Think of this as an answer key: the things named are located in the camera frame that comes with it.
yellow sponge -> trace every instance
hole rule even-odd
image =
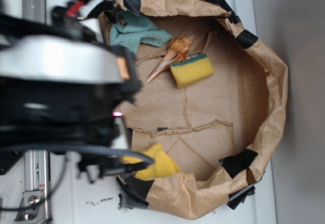
[[[206,54],[199,55],[170,66],[178,88],[199,82],[214,73],[210,58]]]
[[[155,163],[145,170],[138,171],[136,173],[137,178],[146,181],[151,178],[167,177],[180,172],[180,169],[174,160],[164,152],[162,144],[153,144],[151,147],[142,150],[141,152],[153,158]],[[125,163],[129,164],[141,162],[140,159],[130,156],[124,156],[123,159]]]

black tape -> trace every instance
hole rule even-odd
[[[139,199],[145,201],[153,185],[154,180],[143,181],[138,178],[128,176],[125,180],[128,189]]]
[[[204,1],[212,3],[212,4],[216,4],[216,5],[220,6],[221,8],[225,9],[227,12],[232,12],[231,15],[228,17],[230,22],[232,22],[234,24],[241,22],[239,16],[236,15],[234,10],[228,5],[228,3],[225,0],[204,0]]]
[[[161,132],[161,131],[166,130],[166,129],[168,129],[168,127],[158,127],[157,128],[157,131],[158,132]]]
[[[241,153],[235,156],[229,156],[221,159],[220,164],[228,172],[231,178],[234,178],[241,171],[247,170],[257,155],[258,153],[250,149],[244,149]]]
[[[124,182],[125,184],[117,178],[121,191],[120,206],[147,209],[149,203],[146,202],[146,199],[154,181],[143,181],[128,175]]]
[[[227,205],[231,209],[235,210],[240,205],[240,203],[244,203],[247,196],[254,195],[254,194],[255,194],[255,187],[253,186],[253,187],[250,187],[247,191],[245,191],[241,195],[234,198],[233,200],[230,200],[227,203]]]
[[[113,11],[116,0],[103,0],[96,5],[88,14],[88,18],[97,18],[101,12],[105,12],[105,15],[109,18],[110,22],[115,23],[113,15],[107,11]]]
[[[119,194],[120,203],[119,208],[125,207],[125,208],[138,208],[138,209],[147,209],[149,206],[149,203],[146,201],[141,200],[140,198],[133,195],[132,192],[127,188],[125,184],[122,183],[122,181],[117,178],[117,183],[119,186],[119,189],[121,193]]]
[[[258,37],[248,30],[242,31],[236,38],[236,41],[243,49],[248,49],[258,40]]]
[[[133,14],[139,16],[141,0],[123,0],[124,6]]]

gray wall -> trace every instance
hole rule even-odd
[[[273,159],[278,224],[325,223],[325,0],[254,0],[258,36],[289,65]]]

pink light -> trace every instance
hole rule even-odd
[[[114,111],[113,116],[120,117],[120,116],[123,116],[123,114],[121,112],[119,112],[119,111]]]

teal cloth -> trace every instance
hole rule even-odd
[[[111,27],[110,45],[121,45],[137,54],[140,43],[161,47],[172,38],[167,30],[158,29],[142,13],[137,16],[129,11],[119,11],[116,15],[121,15],[126,21],[126,25],[117,23]]]

